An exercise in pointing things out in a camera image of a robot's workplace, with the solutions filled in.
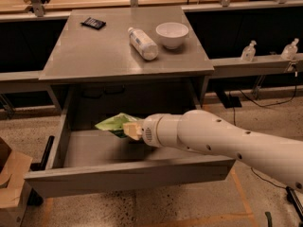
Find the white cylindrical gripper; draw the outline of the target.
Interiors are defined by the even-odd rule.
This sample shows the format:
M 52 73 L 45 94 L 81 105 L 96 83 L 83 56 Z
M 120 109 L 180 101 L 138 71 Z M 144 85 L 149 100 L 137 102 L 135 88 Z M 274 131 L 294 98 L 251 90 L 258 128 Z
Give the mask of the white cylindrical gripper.
M 180 119 L 180 114 L 157 113 L 145 118 L 142 126 L 136 122 L 125 123 L 123 130 L 133 140 L 143 138 L 152 147 L 183 149 L 177 130 Z

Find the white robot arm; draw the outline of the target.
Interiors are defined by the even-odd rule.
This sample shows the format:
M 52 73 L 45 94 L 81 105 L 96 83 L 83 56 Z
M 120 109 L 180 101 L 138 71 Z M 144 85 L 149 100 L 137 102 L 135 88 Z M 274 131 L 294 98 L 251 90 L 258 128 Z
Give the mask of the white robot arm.
M 245 130 L 203 110 L 152 114 L 123 130 L 149 146 L 226 156 L 294 190 L 303 188 L 302 141 Z

